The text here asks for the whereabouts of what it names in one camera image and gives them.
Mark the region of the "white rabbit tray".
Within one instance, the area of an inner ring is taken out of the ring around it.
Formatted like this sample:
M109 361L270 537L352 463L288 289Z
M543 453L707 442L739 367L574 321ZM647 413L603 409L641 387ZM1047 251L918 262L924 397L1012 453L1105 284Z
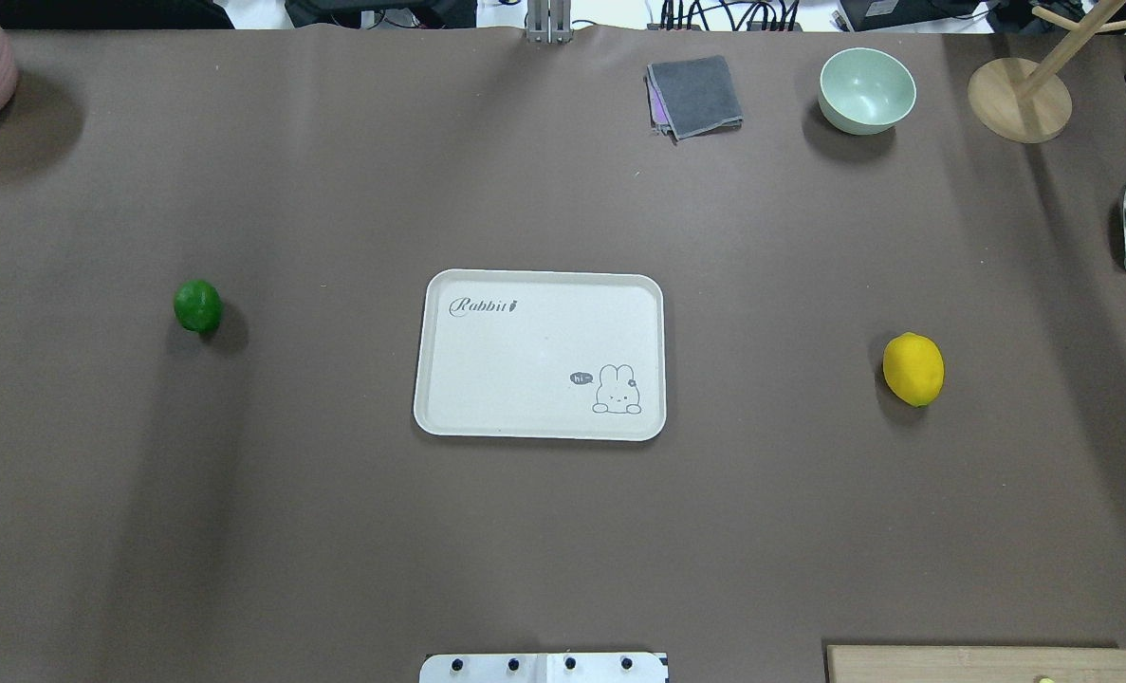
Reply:
M645 275L452 268L425 289L415 424L645 442L667 420L665 298Z

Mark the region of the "aluminium frame post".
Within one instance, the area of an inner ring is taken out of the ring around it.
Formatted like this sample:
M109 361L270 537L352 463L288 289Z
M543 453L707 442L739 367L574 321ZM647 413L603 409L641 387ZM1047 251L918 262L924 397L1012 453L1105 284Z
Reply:
M574 38L570 0L527 0L526 39L530 44L566 44Z

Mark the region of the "pale green bowl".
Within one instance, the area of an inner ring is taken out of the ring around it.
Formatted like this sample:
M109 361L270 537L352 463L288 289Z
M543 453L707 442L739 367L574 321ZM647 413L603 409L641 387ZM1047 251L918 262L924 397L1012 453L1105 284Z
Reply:
M820 69L820 113L835 129L850 135L891 131L913 113L915 100L913 73L887 52L842 50Z

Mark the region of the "wooden mug tree stand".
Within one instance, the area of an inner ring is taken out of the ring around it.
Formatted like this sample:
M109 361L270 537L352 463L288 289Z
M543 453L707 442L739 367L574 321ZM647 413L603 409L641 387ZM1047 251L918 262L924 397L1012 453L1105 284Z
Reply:
M1038 64L1027 59L997 59L969 75L969 108L1002 138L1035 144L1065 129L1073 100L1060 70L1098 33L1126 29L1114 21L1121 1L1098 1L1079 21L1036 6L1033 14L1065 30L1061 42Z

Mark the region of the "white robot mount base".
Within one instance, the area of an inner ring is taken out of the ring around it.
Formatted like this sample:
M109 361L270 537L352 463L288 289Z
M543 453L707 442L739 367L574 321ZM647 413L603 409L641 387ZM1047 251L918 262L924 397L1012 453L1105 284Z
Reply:
M425 658L419 682L668 682L665 654L561 651L437 654Z

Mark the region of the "grey folded cloth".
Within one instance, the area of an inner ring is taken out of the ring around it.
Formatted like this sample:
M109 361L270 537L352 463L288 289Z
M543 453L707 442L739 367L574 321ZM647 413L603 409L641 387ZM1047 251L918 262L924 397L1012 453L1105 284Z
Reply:
M645 86L651 125L674 141L738 129L744 122L729 62L722 55L649 64Z

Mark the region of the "green lime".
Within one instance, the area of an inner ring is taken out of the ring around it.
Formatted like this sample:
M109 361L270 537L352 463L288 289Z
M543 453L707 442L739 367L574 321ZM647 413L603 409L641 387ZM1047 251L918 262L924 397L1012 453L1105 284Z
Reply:
M215 286L202 278L193 278L176 290L173 309L175 318L182 329L208 334L218 329L224 306Z

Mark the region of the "yellow lemon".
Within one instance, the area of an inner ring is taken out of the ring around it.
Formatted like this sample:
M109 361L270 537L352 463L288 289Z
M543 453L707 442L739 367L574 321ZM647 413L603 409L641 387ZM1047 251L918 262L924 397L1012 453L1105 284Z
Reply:
M888 388L906 405L922 408L937 399L945 380L945 362L931 338L905 332L892 338L882 356Z

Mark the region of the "wooden cutting board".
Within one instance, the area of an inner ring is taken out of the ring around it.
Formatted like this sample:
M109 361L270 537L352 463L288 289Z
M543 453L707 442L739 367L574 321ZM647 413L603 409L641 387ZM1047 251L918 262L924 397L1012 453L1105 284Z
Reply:
M828 645L830 682L1126 682L1126 650Z

